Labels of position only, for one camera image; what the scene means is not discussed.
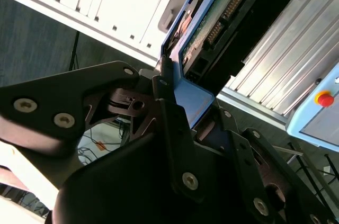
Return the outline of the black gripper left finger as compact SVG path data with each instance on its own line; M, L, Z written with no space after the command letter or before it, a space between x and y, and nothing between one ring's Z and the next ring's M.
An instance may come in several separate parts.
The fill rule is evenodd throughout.
M169 58L150 78L115 61L1 88L1 139L48 157L71 155L86 130L120 115L131 117L124 146L158 138L173 191L201 202L197 155Z

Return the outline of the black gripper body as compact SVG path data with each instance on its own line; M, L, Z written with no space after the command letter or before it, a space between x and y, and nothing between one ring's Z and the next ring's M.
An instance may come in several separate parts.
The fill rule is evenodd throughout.
M252 223L227 158L195 146L204 199L170 184L164 146L153 135L76 171L59 190L53 223Z

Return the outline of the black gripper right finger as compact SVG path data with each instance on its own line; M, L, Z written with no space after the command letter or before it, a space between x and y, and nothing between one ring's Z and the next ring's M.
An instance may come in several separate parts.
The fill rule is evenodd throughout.
M338 223L334 214L313 195L268 140L256 129L239 131L234 116L214 106L218 124L245 138L252 149L270 205L278 214L275 223Z

